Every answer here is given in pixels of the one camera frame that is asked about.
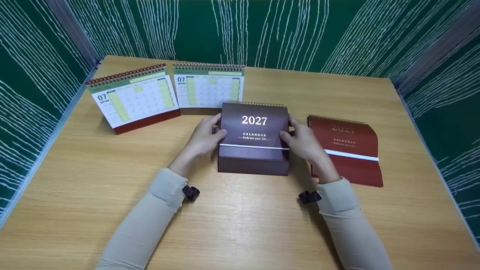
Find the calendar page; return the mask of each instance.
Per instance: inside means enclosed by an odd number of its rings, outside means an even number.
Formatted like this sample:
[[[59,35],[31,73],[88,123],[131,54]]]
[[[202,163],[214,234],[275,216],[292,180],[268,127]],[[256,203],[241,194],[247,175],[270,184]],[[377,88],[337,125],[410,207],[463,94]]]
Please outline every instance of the calendar page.
[[[112,128],[179,109],[165,68],[98,84],[89,90]]]
[[[225,101],[242,101],[243,66],[175,63],[173,70],[180,108],[222,108]]]

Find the metal wire binding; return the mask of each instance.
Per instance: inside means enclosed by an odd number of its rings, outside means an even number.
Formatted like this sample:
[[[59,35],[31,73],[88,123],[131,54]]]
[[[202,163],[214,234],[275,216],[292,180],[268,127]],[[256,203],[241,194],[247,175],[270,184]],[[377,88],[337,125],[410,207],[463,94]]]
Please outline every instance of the metal wire binding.
[[[259,102],[243,102],[243,101],[225,101],[224,103],[245,105],[245,106],[285,107],[284,104],[275,104],[275,103],[259,103]]]
[[[245,65],[230,64],[209,64],[197,62],[175,62],[173,67],[183,70],[225,70],[225,71],[242,71]]]
[[[349,122],[349,123],[366,124],[366,123],[360,122],[360,121],[345,120],[345,119],[326,117],[326,116],[315,115],[315,114],[310,114],[308,117],[324,118],[324,119],[330,119],[330,120],[336,120],[336,121],[342,121],[342,122]]]
[[[166,66],[167,65],[165,65],[165,64],[158,64],[158,65],[149,66],[149,67],[146,67],[146,68],[141,68],[141,69],[136,69],[136,70],[132,70],[132,71],[117,73],[117,74],[113,74],[113,75],[110,75],[110,76],[105,76],[105,77],[101,77],[101,78],[98,78],[98,79],[93,79],[91,81],[86,82],[85,84],[88,85],[88,86],[89,85],[97,86],[97,85],[109,84],[111,82],[116,82],[116,81],[119,81],[120,79],[124,79],[124,77],[127,77],[127,76],[131,76],[131,75],[139,76],[141,73],[147,73],[147,74],[153,73],[157,69],[165,68]]]

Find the green backdrop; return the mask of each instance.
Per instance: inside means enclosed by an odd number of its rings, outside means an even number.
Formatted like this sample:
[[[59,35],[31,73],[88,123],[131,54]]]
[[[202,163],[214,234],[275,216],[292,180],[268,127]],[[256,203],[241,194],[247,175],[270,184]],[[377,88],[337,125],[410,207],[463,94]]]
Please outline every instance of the green backdrop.
[[[403,98],[480,243],[480,28]]]
[[[246,64],[392,81],[473,1],[66,0],[101,56]],[[91,67],[43,0],[3,0],[0,10],[1,220]],[[472,35],[459,45],[404,98],[479,235],[479,130],[469,121],[478,115],[476,42]]]
[[[67,0],[102,55],[389,77],[473,0]]]
[[[1,221],[90,67],[43,0],[0,11]]]

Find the wood grain surface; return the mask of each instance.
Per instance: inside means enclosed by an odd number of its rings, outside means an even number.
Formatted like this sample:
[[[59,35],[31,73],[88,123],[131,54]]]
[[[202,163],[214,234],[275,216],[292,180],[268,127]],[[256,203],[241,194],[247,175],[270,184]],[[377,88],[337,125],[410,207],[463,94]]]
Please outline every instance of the wood grain surface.
[[[162,63],[108,56],[96,77]],[[362,121],[379,137],[384,188],[354,185],[395,269],[478,269],[480,256],[388,79],[247,68],[244,101]],[[0,231],[0,268],[93,269],[110,236],[202,116],[115,135],[85,92]],[[298,193],[307,164],[287,177],[217,173],[201,159],[202,194],[184,203],[149,269],[337,269],[328,230]]]

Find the hand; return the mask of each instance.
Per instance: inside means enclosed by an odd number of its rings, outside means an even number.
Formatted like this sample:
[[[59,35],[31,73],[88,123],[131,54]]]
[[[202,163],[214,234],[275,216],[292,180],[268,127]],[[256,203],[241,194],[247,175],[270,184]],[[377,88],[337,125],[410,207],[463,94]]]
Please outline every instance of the hand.
[[[291,125],[295,128],[295,137],[288,132],[280,132],[280,138],[285,141],[297,156],[306,159],[319,172],[321,184],[335,182],[341,179],[330,157],[313,135],[311,128],[289,115]]]
[[[225,129],[212,134],[213,126],[220,120],[221,116],[221,113],[215,116],[207,116],[198,123],[185,147],[168,166],[170,170],[186,177],[188,169],[195,159],[212,151],[218,145],[218,142],[225,138],[227,135]]]

